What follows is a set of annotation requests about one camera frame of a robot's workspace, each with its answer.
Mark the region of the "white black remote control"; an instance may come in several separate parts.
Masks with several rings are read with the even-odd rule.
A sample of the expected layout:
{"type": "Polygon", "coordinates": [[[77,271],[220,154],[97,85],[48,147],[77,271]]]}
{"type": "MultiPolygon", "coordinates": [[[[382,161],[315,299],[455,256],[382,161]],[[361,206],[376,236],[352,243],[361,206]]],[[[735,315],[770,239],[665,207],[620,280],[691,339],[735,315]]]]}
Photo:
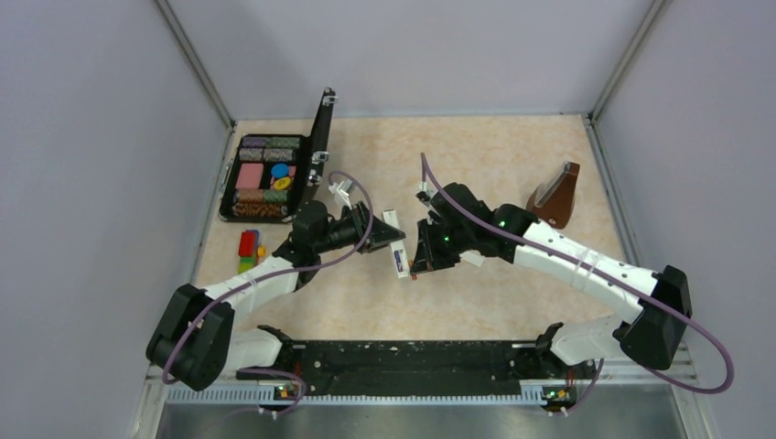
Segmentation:
{"type": "MultiPolygon", "coordinates": [[[[387,223],[389,223],[391,225],[394,225],[394,226],[397,226],[398,228],[400,228],[398,216],[397,216],[397,213],[396,213],[396,211],[394,209],[384,210],[382,212],[382,217],[383,217],[383,220],[385,220],[387,223]]],[[[406,248],[405,248],[404,240],[399,241],[397,243],[391,244],[390,248],[391,248],[391,253],[392,253],[392,256],[393,256],[393,262],[394,262],[394,265],[395,265],[397,277],[399,279],[404,279],[404,278],[409,277],[410,276],[410,263],[409,263],[407,251],[406,251],[406,248]],[[404,271],[401,272],[401,273],[399,273],[397,271],[396,261],[395,261],[394,255],[393,255],[394,251],[400,251],[401,255],[402,255],[403,264],[404,264],[404,271]]]]}

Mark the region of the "white remote battery cover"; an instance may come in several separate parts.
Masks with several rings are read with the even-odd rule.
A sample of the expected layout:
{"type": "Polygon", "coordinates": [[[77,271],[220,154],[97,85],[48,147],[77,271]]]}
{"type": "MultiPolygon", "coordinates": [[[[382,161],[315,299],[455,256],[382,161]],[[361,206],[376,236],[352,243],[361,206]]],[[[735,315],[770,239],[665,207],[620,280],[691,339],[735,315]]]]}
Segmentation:
{"type": "Polygon", "coordinates": [[[482,256],[478,252],[473,252],[473,251],[462,252],[460,254],[460,258],[462,261],[467,262],[476,267],[481,267],[486,260],[484,256],[482,256]]]}

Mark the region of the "blue battery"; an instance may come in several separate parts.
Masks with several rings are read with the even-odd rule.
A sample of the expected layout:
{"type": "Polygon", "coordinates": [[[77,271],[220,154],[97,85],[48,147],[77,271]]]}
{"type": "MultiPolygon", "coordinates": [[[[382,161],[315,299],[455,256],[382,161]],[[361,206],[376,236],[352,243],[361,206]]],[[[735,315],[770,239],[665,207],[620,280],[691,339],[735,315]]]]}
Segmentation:
{"type": "Polygon", "coordinates": [[[395,261],[396,261],[397,271],[399,273],[403,272],[404,271],[404,264],[403,264],[403,259],[402,259],[401,252],[400,251],[394,251],[393,255],[394,255],[394,258],[395,258],[395,261]]]}

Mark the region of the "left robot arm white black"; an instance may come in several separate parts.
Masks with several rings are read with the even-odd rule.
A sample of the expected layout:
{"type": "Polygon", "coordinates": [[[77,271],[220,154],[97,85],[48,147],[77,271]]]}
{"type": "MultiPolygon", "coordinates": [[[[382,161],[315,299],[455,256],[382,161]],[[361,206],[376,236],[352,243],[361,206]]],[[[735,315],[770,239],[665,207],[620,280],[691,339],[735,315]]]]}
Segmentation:
{"type": "Polygon", "coordinates": [[[252,269],[206,286],[181,285],[171,296],[145,350],[163,370],[165,382],[179,381],[194,391],[208,388],[225,371],[260,368],[282,378],[293,367],[293,353],[278,332],[259,327],[238,335],[235,324],[267,302],[294,293],[325,268],[322,254],[343,248],[371,253],[405,239],[405,233],[375,217],[360,201],[329,215],[320,201],[297,213],[282,244],[252,269]]]}

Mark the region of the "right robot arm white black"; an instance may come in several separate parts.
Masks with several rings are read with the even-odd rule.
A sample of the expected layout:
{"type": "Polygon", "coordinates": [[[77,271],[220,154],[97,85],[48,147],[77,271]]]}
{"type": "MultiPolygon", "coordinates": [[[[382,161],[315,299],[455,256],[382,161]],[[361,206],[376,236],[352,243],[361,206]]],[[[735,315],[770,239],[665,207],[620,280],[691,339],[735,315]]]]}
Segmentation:
{"type": "Polygon", "coordinates": [[[628,265],[563,236],[526,209],[489,209],[459,183],[445,191],[416,193],[428,216],[417,223],[413,275],[452,268],[474,252],[554,276],[610,308],[610,316],[553,324],[538,338],[536,363],[549,377],[589,359],[627,357],[647,369],[671,367],[687,325],[664,309],[692,315],[682,270],[628,265]]]}

